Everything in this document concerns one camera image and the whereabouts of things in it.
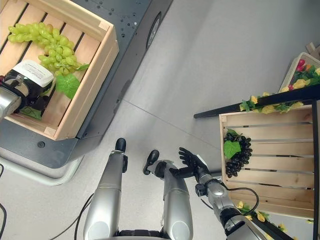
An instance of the yellow flower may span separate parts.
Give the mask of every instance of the yellow flower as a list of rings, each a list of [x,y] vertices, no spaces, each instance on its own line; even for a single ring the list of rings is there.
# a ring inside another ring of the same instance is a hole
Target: yellow flower
[[[279,224],[278,228],[284,233],[288,232],[286,226],[283,223]]]
[[[250,220],[250,221],[252,221],[252,216],[250,216],[250,215],[247,215],[247,216],[245,216],[248,220]]]
[[[256,96],[251,96],[250,100],[254,103],[257,104],[258,103],[258,98]]]
[[[294,89],[302,89],[307,85],[306,80],[298,79],[292,86]]]
[[[260,222],[264,223],[266,221],[265,217],[259,211],[256,214]]]
[[[284,93],[284,92],[288,92],[289,91],[289,87],[285,86],[280,90],[280,93]]]
[[[242,201],[240,201],[236,206],[237,209],[242,209],[243,207],[244,207],[244,203]]]
[[[296,103],[291,105],[292,109],[296,109],[296,108],[300,108],[301,106],[303,106],[304,104],[301,101],[297,101]]]
[[[262,110],[261,110],[261,112],[262,112],[263,114],[270,114],[270,113],[273,113],[273,112],[275,112],[275,111],[276,111],[276,110],[275,110],[275,108],[274,108],[273,105],[264,106],[264,107],[262,108]]]
[[[267,240],[273,240],[273,238],[269,235],[269,234],[265,234],[265,238],[267,239]]]

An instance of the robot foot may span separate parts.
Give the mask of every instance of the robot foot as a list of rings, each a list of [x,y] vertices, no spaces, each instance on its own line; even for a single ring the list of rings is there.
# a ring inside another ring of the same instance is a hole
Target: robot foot
[[[143,174],[149,175],[151,173],[150,170],[148,170],[148,167],[154,164],[159,158],[159,151],[158,150],[152,150],[146,160],[146,163],[143,168]]]

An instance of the grape leaf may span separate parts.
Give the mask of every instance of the grape leaf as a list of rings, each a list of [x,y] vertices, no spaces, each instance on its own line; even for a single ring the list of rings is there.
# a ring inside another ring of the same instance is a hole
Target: grape leaf
[[[55,89],[64,93],[68,98],[73,99],[80,85],[79,80],[73,75],[57,76]]]
[[[233,155],[241,152],[241,147],[238,141],[226,141],[223,144],[223,152],[227,159],[231,159]]]
[[[239,135],[235,130],[230,129],[230,128],[228,128],[228,131],[226,133],[230,133],[232,136],[238,136]]]
[[[83,64],[83,65],[77,67],[75,70],[76,70],[76,71],[86,70],[87,68],[89,68],[89,65],[90,65],[90,64]]]

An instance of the gray floor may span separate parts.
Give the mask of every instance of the gray floor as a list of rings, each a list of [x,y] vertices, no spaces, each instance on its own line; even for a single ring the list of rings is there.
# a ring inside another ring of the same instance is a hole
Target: gray floor
[[[8,219],[3,239],[46,240],[68,226],[95,190],[119,137],[126,138],[129,157],[119,228],[159,230],[163,183],[141,172],[149,152],[158,149],[162,159],[181,166],[178,147],[183,146],[199,153],[212,170],[219,169],[218,119],[195,120],[193,114],[251,94],[277,92],[291,60],[309,42],[320,43],[319,9],[316,0],[174,0],[102,143],[85,156],[74,178],[47,187],[4,172],[0,201]],[[39,168],[27,159],[17,161]],[[63,171],[40,168],[53,176]],[[194,239],[225,239],[217,219],[193,192],[195,180],[187,185]],[[285,221],[292,236],[312,239],[312,225],[305,220],[275,219],[276,224]],[[73,230],[58,239],[72,239]]]

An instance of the black cable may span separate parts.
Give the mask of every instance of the black cable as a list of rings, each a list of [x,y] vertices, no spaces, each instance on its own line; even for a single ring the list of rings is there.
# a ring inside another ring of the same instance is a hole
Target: black cable
[[[93,195],[94,195],[94,193],[92,193],[92,194],[90,195],[90,197],[87,199],[87,201],[85,202],[83,208],[82,208],[81,211],[80,211],[79,217],[78,217],[77,220],[76,220],[76,225],[75,225],[75,230],[74,230],[74,240],[77,240],[77,233],[78,233],[78,227],[79,227],[81,215],[82,215],[82,213],[85,211],[86,205],[87,205],[87,203],[90,201],[90,199],[92,198]]]
[[[91,203],[91,201],[89,201],[87,204],[85,204],[83,210],[85,210],[90,205],[90,203]],[[54,239],[60,237],[62,234],[64,234],[69,228],[71,228],[76,223],[78,218],[79,218],[79,215],[65,230],[63,230],[62,232],[60,232],[58,235],[54,236],[53,238],[50,238],[49,240],[54,240]]]
[[[254,210],[256,210],[256,208],[258,207],[258,205],[259,205],[259,196],[258,196],[258,194],[257,194],[254,190],[252,190],[251,188],[248,188],[248,187],[228,188],[223,182],[221,182],[220,184],[221,184],[222,186],[224,186],[225,189],[227,189],[228,191],[247,190],[247,191],[252,192],[252,193],[255,195],[255,198],[256,198],[256,203],[255,203],[255,205],[253,206],[253,208],[251,208],[251,210],[243,213],[243,214],[242,214],[243,216],[247,216],[247,215],[251,214],[251,213],[252,213]]]
[[[1,166],[1,172],[0,172],[0,178],[1,178],[2,174],[4,173],[5,168],[1,163],[0,163],[0,166]],[[2,235],[4,233],[4,230],[5,230],[6,222],[7,222],[7,211],[1,203],[0,203],[0,209],[3,211],[3,223],[1,226],[1,230],[0,230],[0,239],[1,239]]]

